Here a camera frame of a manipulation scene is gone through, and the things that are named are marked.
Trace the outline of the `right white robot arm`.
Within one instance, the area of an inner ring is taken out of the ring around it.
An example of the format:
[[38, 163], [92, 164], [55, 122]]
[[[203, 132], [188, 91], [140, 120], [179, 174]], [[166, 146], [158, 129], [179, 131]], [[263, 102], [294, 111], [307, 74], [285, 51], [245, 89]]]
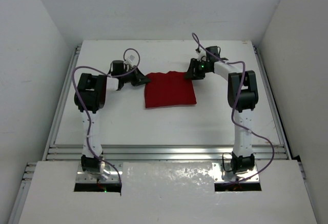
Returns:
[[228, 82], [227, 99], [232, 109], [235, 136], [229, 171], [236, 174], [252, 170], [255, 166], [252, 114], [259, 100], [256, 74], [246, 70], [243, 61], [230, 62], [221, 58], [219, 46], [199, 46], [195, 51], [197, 57], [190, 60], [185, 79], [201, 80], [207, 73], [214, 73]]

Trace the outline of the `red t-shirt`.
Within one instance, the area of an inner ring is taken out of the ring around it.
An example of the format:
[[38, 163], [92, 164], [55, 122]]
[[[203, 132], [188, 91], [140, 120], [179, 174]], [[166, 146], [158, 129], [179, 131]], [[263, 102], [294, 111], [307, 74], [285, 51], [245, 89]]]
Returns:
[[185, 73], [169, 71], [167, 73], [149, 73], [150, 82], [146, 84], [144, 97], [145, 108], [171, 106], [192, 106], [197, 104], [191, 79]]

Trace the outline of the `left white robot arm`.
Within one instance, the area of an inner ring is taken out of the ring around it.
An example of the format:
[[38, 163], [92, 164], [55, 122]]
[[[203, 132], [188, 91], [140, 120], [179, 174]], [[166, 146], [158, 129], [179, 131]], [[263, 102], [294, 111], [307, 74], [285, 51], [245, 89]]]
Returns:
[[80, 66], [72, 72], [75, 90], [74, 103], [83, 118], [85, 142], [81, 156], [84, 172], [99, 174], [105, 165], [113, 167], [103, 158], [99, 138], [99, 111], [105, 106], [108, 91], [119, 91], [126, 83], [137, 87], [150, 83], [138, 68], [127, 60], [114, 60], [107, 73], [88, 66]]

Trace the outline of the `aluminium rail frame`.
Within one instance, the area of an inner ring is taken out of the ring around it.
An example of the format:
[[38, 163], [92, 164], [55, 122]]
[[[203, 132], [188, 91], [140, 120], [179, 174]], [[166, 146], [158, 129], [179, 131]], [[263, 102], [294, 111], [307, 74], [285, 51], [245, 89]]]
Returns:
[[184, 71], [192, 41], [86, 40], [69, 63], [41, 161], [27, 164], [10, 223], [315, 223], [299, 163], [291, 158], [267, 77], [250, 41], [217, 42], [221, 54], [243, 60], [257, 75], [253, 113], [259, 191], [237, 185], [217, 192], [218, 163], [230, 158], [234, 128], [227, 84], [208, 74], [194, 83], [193, 107], [146, 109], [143, 87], [109, 93], [99, 113], [104, 155], [123, 174], [121, 194], [76, 192], [83, 126], [73, 103], [71, 72], [106, 71], [126, 47], [141, 54], [143, 73]]

